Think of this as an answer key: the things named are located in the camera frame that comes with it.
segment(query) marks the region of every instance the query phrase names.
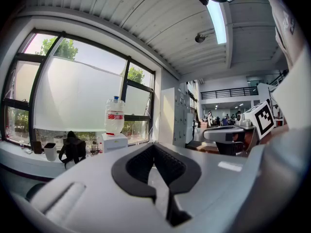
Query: window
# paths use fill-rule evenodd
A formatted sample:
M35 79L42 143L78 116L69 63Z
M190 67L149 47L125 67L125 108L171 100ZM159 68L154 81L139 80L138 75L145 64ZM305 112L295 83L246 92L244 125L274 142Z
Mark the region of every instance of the window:
M5 91L5 98L29 102L40 63L16 61Z
M28 111L17 108L6 107L5 125L9 132L9 139L19 142L23 140L25 144L29 141Z
M126 121L122 129L122 134L128 139L128 144L148 141L149 122L148 121Z
M36 96L35 128L105 131L106 101L119 96L124 67L125 60L118 56L65 38L42 75Z
M22 47L21 52L27 54L46 55L51 48L57 36L35 33L29 36L30 41L25 41L25 45Z
M127 80L123 83L121 98L125 101L125 123L122 134L127 136L129 144L149 139L153 112L152 87L154 87L153 72L131 62L128 65Z
M153 87L154 72L129 56L65 32L33 30L6 77L2 138L15 144L54 142L61 149L74 131L90 145L105 131L106 101L120 96L126 104L122 133L129 144L147 141Z
M188 90L193 93L193 90L192 90L192 81L189 81L188 82Z
M74 132L75 135L84 140L86 145L91 145L93 141L97 141L98 135L95 132ZM63 147L63 140L67 138L67 131L52 131L52 130L42 130L36 129L35 135L37 141L40 141L42 145L46 145L48 142L54 142L56 148L61 150Z
M152 85L152 74L133 63L130 64L127 79L143 84L147 87L151 87Z
M150 100L150 92L128 85L124 113L126 115L150 116Z

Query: window frame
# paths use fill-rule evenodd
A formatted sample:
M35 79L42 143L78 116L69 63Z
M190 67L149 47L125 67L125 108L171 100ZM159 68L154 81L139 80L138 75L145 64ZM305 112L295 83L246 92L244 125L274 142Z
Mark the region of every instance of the window frame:
M145 71L151 73L152 77L152 84L150 88L148 86L145 86L143 84L137 83L133 80L130 80L127 78L128 76L128 71L130 68L130 64L133 63L134 65L138 66L141 69L144 69ZM126 91L127 91L127 86L132 86L134 88L150 92L151 94L151 107L150 107L150 116L134 116L134 115L124 115L124 121L149 121L149 129L148 129L148 139L150 139L149 133L151 133L151 129L153 127L153 111L154 111L154 99L155 99L155 93L154 93L154 87L155 87L155 82L156 82L156 72L151 71L148 67L140 64L139 62L135 61L132 59L131 56L128 56L126 59L126 67L125 67L125 72L124 72L124 77L122 81L122 89L121 89L121 100L126 102Z
M37 55L37 54L29 54L29 53L23 53L29 44L32 42L33 38L36 36L36 34L48 34L48 35L53 35L56 36L56 40L53 42L51 45L50 49L48 50L47 54L44 55ZM155 80L156 80L156 72L150 70L148 67L142 65L138 61L134 60L131 58L131 56L127 56L117 50L114 50L110 47L107 47L105 45L102 45L98 42L85 39L80 36L68 34L65 31L63 32L55 32L55 31L49 31L49 30L39 30L34 28L31 30L31 32L28 34L28 36L24 39L22 44L17 50L17 53L13 57L11 64L8 68L5 80L4 80L4 85L2 88L2 94L1 94L1 106L0 106L0 130L1 130L1 138L4 141L10 142L15 145L19 145L19 143L10 140L9 138L6 138L5 136L5 108L6 107L13 107L17 109L22 109L25 111L28 111L29 117L28 117L28 132L29 132L29 141L30 144L28 144L29 148L33 148L33 141L36 141L36 133L35 133L35 128L34 128L34 112L35 112L35 97L39 85L39 81L41 79L42 73L44 68L46 67L46 62L49 58L53 57L55 51L57 50L59 44L62 42L64 38L69 38L72 40L80 41L95 47L98 47L104 51L107 51L109 53L112 53L122 59L125 59L125 69L124 69L124 77L122 78L121 82L121 92L120 92L120 98L125 102L126 100L126 89L127 86L133 86L135 88L147 91L151 93L151 108L150 108L150 116L130 116L130 115L124 115L124 120L125 121L149 121L149 129L148 129L148 138L150 139L151 135L151 129L153 125L153 111L154 111L154 87L155 87ZM13 100L13 99L8 99L5 98L5 92L6 92L6 87L8 85L8 82L10 82L10 73L14 69L14 63L18 60L21 61L29 61L29 62L35 62L35 63L40 63L38 71L35 75L34 83L31 89L30 93L30 99L29 102L24 102L24 101L18 101L18 100ZM145 71L148 71L152 75L152 85L150 87L144 86L142 84L139 84L137 82L134 82L132 80L127 79L128 75L128 70L130 63L133 63L137 65L138 67L144 69Z

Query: windowsill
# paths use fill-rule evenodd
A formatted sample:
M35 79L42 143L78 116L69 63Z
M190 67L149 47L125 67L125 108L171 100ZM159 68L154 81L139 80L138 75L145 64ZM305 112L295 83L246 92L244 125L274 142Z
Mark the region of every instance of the windowsill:
M51 162L45 154L27 154L20 146L5 141L0 142L0 163L24 174L46 178L56 178L65 171L58 157Z
M143 141L139 141L138 144L143 144L143 143L147 143L149 142L150 140L143 140ZM133 146L133 145L136 145L136 142L132 142L132 143L128 143L128 147L130 146Z

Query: ceiling light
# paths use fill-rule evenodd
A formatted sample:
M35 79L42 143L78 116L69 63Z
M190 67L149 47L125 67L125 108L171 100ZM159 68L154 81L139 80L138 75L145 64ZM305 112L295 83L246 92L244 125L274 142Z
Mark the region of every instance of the ceiling light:
M225 21L219 3L209 0L207 8L212 18L218 44L226 43Z

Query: white box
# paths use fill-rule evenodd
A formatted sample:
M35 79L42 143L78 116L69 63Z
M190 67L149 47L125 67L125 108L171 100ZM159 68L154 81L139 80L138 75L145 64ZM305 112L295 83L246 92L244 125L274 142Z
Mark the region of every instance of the white box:
M104 153L127 147L127 137L123 134L107 135L103 133L102 137Z
M243 114L245 119L250 119L256 126L260 140L274 128L274 119L267 101L257 104Z

